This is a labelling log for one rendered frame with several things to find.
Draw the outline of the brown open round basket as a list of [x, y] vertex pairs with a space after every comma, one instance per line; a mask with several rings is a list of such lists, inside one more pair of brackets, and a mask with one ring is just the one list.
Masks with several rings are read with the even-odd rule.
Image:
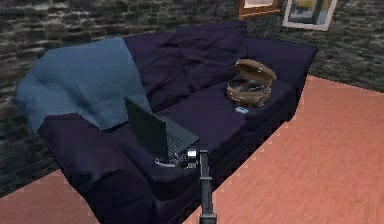
[[277, 76], [266, 65], [251, 59], [239, 59], [235, 72], [240, 79], [227, 84], [227, 98], [237, 105], [262, 107], [271, 95]]

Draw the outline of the blue blanket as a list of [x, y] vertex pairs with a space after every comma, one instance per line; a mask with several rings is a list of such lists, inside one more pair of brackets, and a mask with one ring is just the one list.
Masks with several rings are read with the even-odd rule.
[[120, 37], [47, 51], [19, 82], [15, 104], [38, 131], [50, 115], [77, 113], [101, 130], [129, 119], [129, 98], [150, 109], [133, 58]]

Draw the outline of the brown framed picture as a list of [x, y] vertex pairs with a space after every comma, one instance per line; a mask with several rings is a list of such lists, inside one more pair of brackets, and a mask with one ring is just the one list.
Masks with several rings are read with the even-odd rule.
[[239, 0], [238, 19], [279, 13], [279, 0]]

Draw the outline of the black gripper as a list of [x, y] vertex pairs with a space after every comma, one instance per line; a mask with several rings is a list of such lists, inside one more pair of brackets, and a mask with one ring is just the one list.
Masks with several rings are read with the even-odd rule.
[[154, 159], [153, 162], [161, 167], [166, 167], [166, 168], [176, 168], [180, 166], [181, 168], [187, 168], [188, 167], [188, 156], [186, 154], [181, 154], [175, 152], [175, 151], [168, 151], [168, 156], [170, 159], [179, 159], [179, 165], [176, 163], [167, 163], [164, 161], [160, 161], [158, 158]]

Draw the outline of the white framed picture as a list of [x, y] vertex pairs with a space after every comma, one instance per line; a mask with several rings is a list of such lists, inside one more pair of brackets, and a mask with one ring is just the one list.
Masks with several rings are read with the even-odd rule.
[[283, 26], [327, 31], [338, 0], [288, 0]]

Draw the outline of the black laptop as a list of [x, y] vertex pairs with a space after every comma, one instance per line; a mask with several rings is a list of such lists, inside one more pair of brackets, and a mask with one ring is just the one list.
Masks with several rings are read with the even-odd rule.
[[125, 98], [130, 126], [138, 141], [159, 160], [171, 160], [168, 151], [180, 153], [199, 140], [191, 131], [172, 119], [148, 112]]

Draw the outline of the dark navy sofa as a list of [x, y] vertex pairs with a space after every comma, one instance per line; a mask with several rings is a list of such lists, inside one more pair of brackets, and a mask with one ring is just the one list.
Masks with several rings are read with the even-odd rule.
[[[195, 146], [208, 151], [216, 183], [293, 117], [318, 51], [250, 37], [242, 21], [135, 35], [125, 44], [152, 111], [199, 136]], [[261, 62], [277, 76], [269, 101], [245, 114], [226, 94], [240, 58]], [[39, 134], [100, 224], [180, 224], [200, 197], [198, 171], [155, 164], [129, 123], [102, 131], [78, 114], [52, 115]]]

